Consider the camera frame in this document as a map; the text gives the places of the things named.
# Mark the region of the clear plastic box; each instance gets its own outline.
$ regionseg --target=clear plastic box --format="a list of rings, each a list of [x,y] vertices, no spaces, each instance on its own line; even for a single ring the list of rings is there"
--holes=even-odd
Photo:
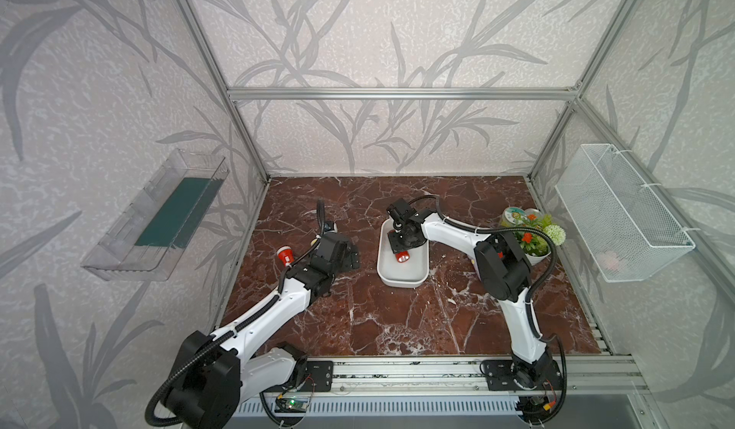
[[[228,174],[220,155],[175,149],[82,267],[106,281],[166,281]]]

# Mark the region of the white pom-pom flower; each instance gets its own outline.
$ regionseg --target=white pom-pom flower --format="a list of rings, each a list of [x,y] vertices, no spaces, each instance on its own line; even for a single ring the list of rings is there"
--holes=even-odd
[[[565,232],[559,225],[547,226],[544,228],[544,233],[546,233],[556,245],[564,244],[564,241],[567,239],[567,232]]]

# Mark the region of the white wire basket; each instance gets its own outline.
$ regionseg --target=white wire basket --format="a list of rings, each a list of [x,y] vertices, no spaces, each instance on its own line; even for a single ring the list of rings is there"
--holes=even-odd
[[[556,191],[602,276],[643,281],[694,249],[694,242],[625,156],[583,144]]]

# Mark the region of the metal bracket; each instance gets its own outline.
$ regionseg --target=metal bracket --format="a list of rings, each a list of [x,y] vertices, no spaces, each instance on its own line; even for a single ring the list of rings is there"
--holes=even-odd
[[[243,117],[240,114],[240,111],[237,110],[234,103],[232,103],[232,100],[227,96],[227,84],[225,83],[222,72],[217,65],[212,48],[209,46],[207,36],[204,34],[204,30],[201,28],[201,25],[196,18],[193,3],[191,0],[173,0],[173,5],[179,11],[181,18],[184,20],[184,24],[189,30],[191,38],[199,50],[199,54],[201,55],[204,64],[207,66],[209,76],[212,78],[217,94],[222,101],[222,106],[224,107],[223,110],[229,115],[232,124],[234,124],[234,127],[237,130],[237,134],[240,136],[240,139],[243,140],[245,149],[253,159],[253,163],[255,164],[260,177],[268,179],[269,175],[268,171],[265,169],[265,163],[262,158],[260,158],[260,154],[255,148],[255,144],[253,143],[250,133],[248,132],[247,127],[245,127]]]
[[[332,390],[332,374],[335,370],[335,363],[331,360],[307,360],[307,371],[304,376],[309,377],[315,384],[314,392],[330,392]],[[274,386],[265,389],[263,392],[281,392],[281,386]],[[312,382],[306,380],[300,389],[301,392],[311,392]]]
[[[510,357],[326,357],[335,361],[332,391],[325,395],[539,395],[519,389],[489,391],[480,372],[485,359]],[[568,356],[567,392],[584,395],[648,394],[631,356]]]
[[[551,363],[554,369],[549,370],[545,378],[555,389],[561,389],[562,372],[559,371],[559,366],[556,361],[552,361]],[[490,366],[484,369],[487,373],[485,381],[487,382],[488,391],[517,391],[519,389],[513,380],[512,364],[512,360],[493,360],[490,362]]]

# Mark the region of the black mounting plate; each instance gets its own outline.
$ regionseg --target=black mounting plate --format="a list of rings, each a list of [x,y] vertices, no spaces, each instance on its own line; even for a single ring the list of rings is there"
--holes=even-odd
[[[316,383],[314,392],[329,392],[332,390],[332,375],[335,369],[335,363],[331,360],[307,360],[307,374]],[[281,392],[283,388],[274,386],[265,389],[263,392]],[[299,389],[301,392],[310,392],[312,390],[311,380]]]
[[[518,386],[513,381],[513,372],[511,365],[512,360],[489,360],[483,367],[483,370],[489,375],[485,377],[487,381],[488,391],[522,391],[526,390]],[[560,391],[562,389],[562,373],[559,371],[559,366],[555,360],[551,362],[553,368],[549,369],[546,373],[546,379],[549,380],[551,386]],[[538,385],[535,391],[544,391],[543,385]]]

